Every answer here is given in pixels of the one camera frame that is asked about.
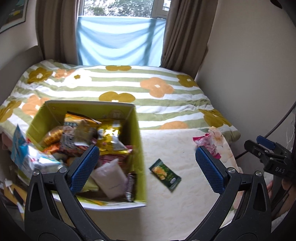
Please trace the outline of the person's hand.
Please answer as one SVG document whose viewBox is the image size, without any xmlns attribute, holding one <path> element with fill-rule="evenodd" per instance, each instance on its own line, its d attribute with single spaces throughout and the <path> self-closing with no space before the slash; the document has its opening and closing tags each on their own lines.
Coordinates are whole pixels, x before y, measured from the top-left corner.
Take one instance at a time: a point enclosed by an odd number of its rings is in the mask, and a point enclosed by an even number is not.
<svg viewBox="0 0 296 241">
<path fill-rule="evenodd" d="M 282 216 L 289 211 L 295 213 L 295 185 L 280 177 L 273 177 L 267 185 L 271 202 L 271 220 Z"/>
</svg>

